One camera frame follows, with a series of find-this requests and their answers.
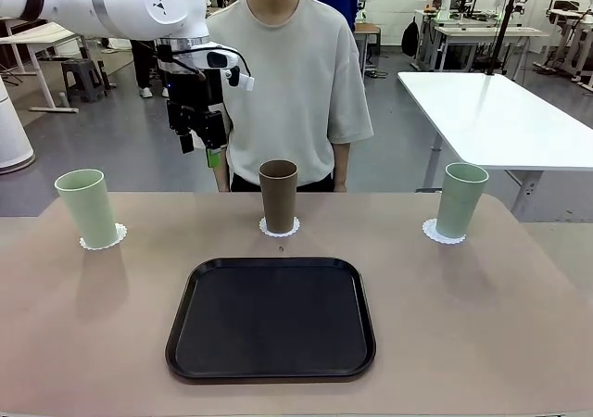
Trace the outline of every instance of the sneaker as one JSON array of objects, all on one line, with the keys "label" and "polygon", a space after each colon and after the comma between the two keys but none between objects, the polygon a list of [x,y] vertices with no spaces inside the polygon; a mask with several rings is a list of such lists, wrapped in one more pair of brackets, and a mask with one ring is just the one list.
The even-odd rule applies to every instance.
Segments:
[{"label": "sneaker", "polygon": [[150,91],[150,88],[140,88],[140,97],[142,97],[143,99],[149,99],[150,97],[152,97],[152,92]]}]

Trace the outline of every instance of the black tray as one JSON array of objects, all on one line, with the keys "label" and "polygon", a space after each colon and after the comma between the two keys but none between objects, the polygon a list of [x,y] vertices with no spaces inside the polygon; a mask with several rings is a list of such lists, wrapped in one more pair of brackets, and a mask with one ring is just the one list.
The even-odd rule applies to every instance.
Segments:
[{"label": "black tray", "polygon": [[360,274],[327,258],[205,262],[189,277],[166,348],[172,371],[197,383],[339,381],[374,354]]}]

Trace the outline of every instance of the stool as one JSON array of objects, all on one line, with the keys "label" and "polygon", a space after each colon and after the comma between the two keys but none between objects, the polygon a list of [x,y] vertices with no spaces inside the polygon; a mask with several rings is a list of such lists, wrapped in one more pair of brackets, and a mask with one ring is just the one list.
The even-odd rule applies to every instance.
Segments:
[{"label": "stool", "polygon": [[[76,82],[72,86],[68,84],[69,72],[72,73]],[[96,102],[99,100],[99,96],[105,93],[101,75],[97,71],[93,60],[73,58],[62,62],[62,74],[69,101],[71,101],[72,97],[80,97],[88,102]]]}]

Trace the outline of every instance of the black bag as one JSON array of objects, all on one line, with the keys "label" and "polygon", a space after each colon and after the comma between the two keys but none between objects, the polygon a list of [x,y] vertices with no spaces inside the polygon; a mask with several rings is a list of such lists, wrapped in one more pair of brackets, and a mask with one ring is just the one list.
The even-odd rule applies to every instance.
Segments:
[{"label": "black bag", "polygon": [[418,49],[418,39],[420,33],[418,32],[418,25],[416,24],[416,18],[404,31],[404,36],[401,38],[401,50],[406,56],[415,57],[416,50]]}]

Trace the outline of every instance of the paper doily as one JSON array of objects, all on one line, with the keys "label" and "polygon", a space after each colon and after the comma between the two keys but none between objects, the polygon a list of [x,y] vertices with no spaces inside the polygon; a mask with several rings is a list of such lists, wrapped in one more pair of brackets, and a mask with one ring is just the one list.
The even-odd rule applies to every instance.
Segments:
[{"label": "paper doily", "polygon": [[426,236],[440,244],[459,244],[465,240],[466,236],[464,235],[461,238],[447,238],[446,236],[443,236],[436,231],[436,218],[425,221],[423,224],[423,231]]},{"label": "paper doily", "polygon": [[126,237],[126,235],[128,234],[128,229],[125,225],[121,225],[121,224],[115,224],[115,229],[118,232],[118,239],[115,240],[115,242],[113,244],[110,244],[109,246],[105,246],[105,247],[100,247],[100,248],[92,248],[92,247],[88,247],[86,245],[86,243],[84,242],[84,238],[81,238],[81,246],[82,248],[85,248],[86,250],[105,250],[106,248],[110,248],[115,246],[116,244],[119,244],[121,241],[123,241],[123,238]]},{"label": "paper doily", "polygon": [[265,218],[262,218],[261,221],[259,222],[259,229],[264,234],[266,234],[267,236],[271,236],[272,238],[286,238],[287,236],[290,236],[291,234],[295,234],[299,228],[300,228],[300,221],[298,220],[297,217],[295,217],[293,229],[285,234],[275,234],[273,232],[270,232],[268,230],[268,224],[266,223]]}]

